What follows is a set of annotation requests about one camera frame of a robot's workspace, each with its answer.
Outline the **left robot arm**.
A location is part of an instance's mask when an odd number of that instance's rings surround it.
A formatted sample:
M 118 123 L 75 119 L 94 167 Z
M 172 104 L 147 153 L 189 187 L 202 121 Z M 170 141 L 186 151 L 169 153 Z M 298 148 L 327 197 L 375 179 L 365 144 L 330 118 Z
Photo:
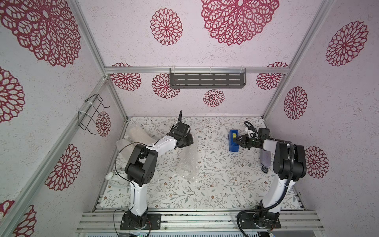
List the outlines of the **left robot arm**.
M 132 142 L 122 148 L 134 145 L 131 156 L 125 166 L 124 176 L 118 177 L 130 184 L 131 197 L 129 209 L 123 215 L 120 229 L 126 227 L 143 229 L 147 224 L 153 227 L 148 220 L 147 190 L 152 180 L 158 157 L 176 148 L 184 148 L 193 144 L 190 126 L 182 122 L 180 111 L 177 122 L 172 125 L 170 131 L 157 142 L 147 145 L 142 142 Z

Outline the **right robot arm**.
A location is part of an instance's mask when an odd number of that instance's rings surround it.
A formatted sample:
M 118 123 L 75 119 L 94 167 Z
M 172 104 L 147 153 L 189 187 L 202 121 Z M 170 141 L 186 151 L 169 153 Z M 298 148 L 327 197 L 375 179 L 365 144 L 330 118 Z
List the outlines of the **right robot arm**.
M 244 122 L 246 134 L 234 139 L 244 149 L 259 148 L 274 154 L 274 180 L 268 194 L 254 209 L 240 211 L 236 216 L 238 229 L 247 237 L 243 230 L 243 222 L 253 222 L 259 229 L 274 229 L 280 224 L 280 204 L 290 189 L 300 178 L 305 177 L 307 165 L 305 148 L 290 141 L 272 138 L 268 128 L 256 129 L 249 121 Z

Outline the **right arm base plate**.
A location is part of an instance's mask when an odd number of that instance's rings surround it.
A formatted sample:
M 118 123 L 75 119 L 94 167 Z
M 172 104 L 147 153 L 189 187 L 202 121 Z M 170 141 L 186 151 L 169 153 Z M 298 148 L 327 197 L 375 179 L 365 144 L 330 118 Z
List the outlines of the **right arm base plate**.
M 243 229 L 280 229 L 279 215 L 279 212 L 269 211 L 243 213 L 240 223 Z

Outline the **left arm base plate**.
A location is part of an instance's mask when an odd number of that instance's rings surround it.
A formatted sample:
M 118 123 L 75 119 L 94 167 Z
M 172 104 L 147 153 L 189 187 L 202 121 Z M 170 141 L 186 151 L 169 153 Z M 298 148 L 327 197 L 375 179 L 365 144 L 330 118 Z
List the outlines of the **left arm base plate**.
M 136 216 L 133 213 L 123 215 L 120 230 L 159 230 L 161 225 L 161 214 L 145 213 Z

